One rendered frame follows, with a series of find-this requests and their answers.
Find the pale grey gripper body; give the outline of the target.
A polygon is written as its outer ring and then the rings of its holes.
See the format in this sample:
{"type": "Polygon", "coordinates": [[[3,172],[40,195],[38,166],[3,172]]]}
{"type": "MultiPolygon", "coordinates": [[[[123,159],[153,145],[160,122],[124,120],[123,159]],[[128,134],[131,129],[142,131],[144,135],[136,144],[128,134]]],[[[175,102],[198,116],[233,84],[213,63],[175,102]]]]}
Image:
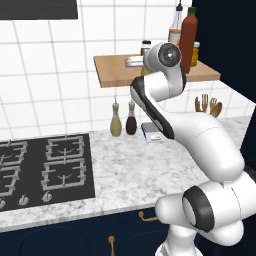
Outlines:
{"type": "Polygon", "coordinates": [[[142,67],[143,57],[142,56],[129,56],[125,59],[125,66],[126,67],[142,67]]]}

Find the clear bottle with orange label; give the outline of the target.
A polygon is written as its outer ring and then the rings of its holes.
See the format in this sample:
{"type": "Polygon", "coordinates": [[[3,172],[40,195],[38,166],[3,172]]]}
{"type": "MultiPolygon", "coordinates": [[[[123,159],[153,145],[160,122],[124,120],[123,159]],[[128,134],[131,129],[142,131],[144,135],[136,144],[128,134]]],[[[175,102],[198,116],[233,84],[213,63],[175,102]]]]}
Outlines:
{"type": "Polygon", "coordinates": [[[169,28],[168,41],[178,46],[181,36],[183,6],[178,3],[172,25],[169,28]]]}

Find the red bottle with green cap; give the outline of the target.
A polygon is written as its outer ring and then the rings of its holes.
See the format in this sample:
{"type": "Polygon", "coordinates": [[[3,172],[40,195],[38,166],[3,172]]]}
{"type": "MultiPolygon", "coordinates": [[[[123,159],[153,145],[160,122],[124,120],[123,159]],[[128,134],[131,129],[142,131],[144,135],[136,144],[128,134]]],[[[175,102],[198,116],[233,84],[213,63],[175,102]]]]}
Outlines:
{"type": "Polygon", "coordinates": [[[198,19],[196,17],[196,8],[189,7],[187,17],[182,22],[179,43],[179,49],[182,55],[181,66],[184,68],[186,73],[190,72],[197,27],[198,19]]]}

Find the small yellow bottle white cap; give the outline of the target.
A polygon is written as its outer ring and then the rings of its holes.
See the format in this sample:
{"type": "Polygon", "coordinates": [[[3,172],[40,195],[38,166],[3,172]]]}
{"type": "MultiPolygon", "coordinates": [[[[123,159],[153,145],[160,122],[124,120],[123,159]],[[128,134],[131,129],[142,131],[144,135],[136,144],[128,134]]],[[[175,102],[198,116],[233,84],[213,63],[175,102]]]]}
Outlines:
{"type": "Polygon", "coordinates": [[[199,56],[199,47],[200,47],[200,42],[197,42],[197,41],[194,42],[191,67],[195,67],[197,65],[198,56],[199,56]]]}

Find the dark vinegar bottle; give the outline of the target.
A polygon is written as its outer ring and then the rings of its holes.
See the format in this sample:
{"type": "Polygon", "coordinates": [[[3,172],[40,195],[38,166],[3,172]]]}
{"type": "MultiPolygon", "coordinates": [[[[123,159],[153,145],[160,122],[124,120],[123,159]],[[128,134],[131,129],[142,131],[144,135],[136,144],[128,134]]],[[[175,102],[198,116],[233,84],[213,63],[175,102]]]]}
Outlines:
{"type": "Polygon", "coordinates": [[[135,118],[135,103],[133,101],[129,102],[129,114],[126,121],[126,132],[128,135],[134,135],[137,130],[137,121],[135,118]]]}

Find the yellow oil bottle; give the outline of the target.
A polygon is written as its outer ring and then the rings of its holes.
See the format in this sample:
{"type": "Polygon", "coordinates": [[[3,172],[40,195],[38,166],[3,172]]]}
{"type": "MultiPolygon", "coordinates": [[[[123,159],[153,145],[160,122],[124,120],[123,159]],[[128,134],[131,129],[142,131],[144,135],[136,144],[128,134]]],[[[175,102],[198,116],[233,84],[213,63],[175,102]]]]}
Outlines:
{"type": "Polygon", "coordinates": [[[110,124],[110,132],[114,137],[119,137],[122,132],[122,124],[119,118],[119,104],[114,102],[112,104],[113,116],[110,124]]]}

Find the dark navy tall cabinet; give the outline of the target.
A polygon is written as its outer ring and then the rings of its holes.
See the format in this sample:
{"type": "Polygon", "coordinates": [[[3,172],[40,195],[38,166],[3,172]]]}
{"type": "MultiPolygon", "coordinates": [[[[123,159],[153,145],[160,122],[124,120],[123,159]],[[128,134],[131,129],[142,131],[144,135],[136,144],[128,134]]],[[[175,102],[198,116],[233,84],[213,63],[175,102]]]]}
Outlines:
{"type": "MultiPolygon", "coordinates": [[[[192,0],[201,43],[199,60],[256,104],[256,0],[192,0]]],[[[256,106],[240,149],[256,170],[256,106]]]]}

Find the navy base cabinet front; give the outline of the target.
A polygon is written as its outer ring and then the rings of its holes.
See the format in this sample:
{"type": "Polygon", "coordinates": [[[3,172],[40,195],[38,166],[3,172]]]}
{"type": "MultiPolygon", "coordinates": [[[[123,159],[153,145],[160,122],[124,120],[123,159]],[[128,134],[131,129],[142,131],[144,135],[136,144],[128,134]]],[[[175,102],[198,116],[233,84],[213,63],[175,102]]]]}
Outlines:
{"type": "MultiPolygon", "coordinates": [[[[152,208],[144,217],[155,217],[152,208]]],[[[143,222],[138,211],[55,216],[26,209],[0,214],[0,256],[154,256],[168,226],[143,222]]]]}

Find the dark jar with white lid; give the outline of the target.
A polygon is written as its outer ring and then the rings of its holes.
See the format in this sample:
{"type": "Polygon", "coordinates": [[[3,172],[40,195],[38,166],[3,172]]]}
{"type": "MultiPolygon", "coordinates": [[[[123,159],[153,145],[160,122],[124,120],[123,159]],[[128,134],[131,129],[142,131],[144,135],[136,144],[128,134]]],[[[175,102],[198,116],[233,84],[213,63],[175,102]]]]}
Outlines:
{"type": "Polygon", "coordinates": [[[151,48],[151,41],[150,40],[143,40],[141,45],[140,54],[144,55],[147,50],[151,48]]]}

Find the blue and white box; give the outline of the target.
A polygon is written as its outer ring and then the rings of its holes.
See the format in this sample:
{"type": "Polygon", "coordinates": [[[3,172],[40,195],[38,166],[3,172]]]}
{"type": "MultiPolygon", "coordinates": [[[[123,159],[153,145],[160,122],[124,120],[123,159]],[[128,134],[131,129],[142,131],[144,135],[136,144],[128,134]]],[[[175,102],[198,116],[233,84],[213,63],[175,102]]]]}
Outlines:
{"type": "Polygon", "coordinates": [[[165,137],[152,122],[141,124],[142,134],[147,143],[163,142],[165,137]]]}

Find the wooden spoon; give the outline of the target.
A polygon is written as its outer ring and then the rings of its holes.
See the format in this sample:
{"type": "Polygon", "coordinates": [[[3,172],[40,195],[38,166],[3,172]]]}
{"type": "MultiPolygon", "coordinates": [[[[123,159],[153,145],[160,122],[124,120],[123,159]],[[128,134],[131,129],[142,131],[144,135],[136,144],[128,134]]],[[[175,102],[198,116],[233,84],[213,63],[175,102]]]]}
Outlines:
{"type": "Polygon", "coordinates": [[[216,98],[210,100],[210,114],[217,118],[222,111],[222,103],[218,102],[216,98]]]}

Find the black range hood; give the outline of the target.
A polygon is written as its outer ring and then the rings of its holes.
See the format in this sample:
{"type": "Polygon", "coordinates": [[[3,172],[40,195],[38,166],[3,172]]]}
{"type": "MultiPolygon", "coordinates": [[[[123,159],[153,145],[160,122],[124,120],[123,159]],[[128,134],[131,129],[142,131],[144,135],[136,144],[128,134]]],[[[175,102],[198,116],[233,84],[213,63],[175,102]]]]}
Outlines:
{"type": "Polygon", "coordinates": [[[0,20],[77,18],[77,0],[0,0],[0,20]]]}

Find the black gas hob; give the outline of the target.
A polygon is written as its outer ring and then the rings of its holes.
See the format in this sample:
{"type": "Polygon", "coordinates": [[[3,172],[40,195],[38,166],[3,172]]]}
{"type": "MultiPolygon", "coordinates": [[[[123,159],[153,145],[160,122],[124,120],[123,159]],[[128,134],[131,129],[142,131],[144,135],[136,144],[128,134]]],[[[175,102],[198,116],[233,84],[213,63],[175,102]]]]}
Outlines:
{"type": "Polygon", "coordinates": [[[0,199],[10,211],[95,196],[87,134],[0,141],[0,199]],[[49,191],[50,202],[42,201],[49,191]],[[23,196],[29,198],[19,205],[23,196]]]}

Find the wooden wall shelf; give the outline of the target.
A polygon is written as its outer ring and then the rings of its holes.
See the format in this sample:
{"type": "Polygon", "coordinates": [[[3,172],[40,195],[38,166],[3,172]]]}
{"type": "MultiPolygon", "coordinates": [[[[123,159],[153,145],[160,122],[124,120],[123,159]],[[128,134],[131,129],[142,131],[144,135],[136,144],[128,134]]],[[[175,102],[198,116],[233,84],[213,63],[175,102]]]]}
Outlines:
{"type": "MultiPolygon", "coordinates": [[[[140,75],[140,67],[126,67],[128,55],[94,56],[94,64],[101,88],[129,86],[140,75]]],[[[188,82],[219,80],[221,74],[198,61],[186,75],[188,82]]]]}

